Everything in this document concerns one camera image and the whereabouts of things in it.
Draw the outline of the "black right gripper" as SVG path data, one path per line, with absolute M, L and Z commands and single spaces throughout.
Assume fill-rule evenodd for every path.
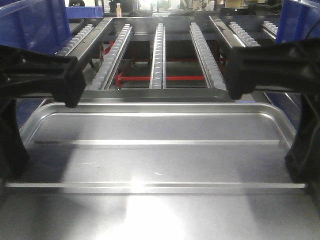
M 318 95 L 320 40 L 234 47 L 229 52 L 224 82 L 233 100 L 257 90 Z

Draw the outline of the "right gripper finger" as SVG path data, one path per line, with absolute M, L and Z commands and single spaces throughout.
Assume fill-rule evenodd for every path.
M 285 165 L 296 183 L 320 179 L 320 96 L 301 96 L 301 115 Z

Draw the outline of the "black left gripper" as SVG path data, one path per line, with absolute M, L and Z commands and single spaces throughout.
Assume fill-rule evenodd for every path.
M 75 108 L 86 82 L 74 56 L 42 54 L 0 46 L 0 175 L 19 177 L 30 156 L 22 142 L 14 98 L 51 94 L 56 102 Z

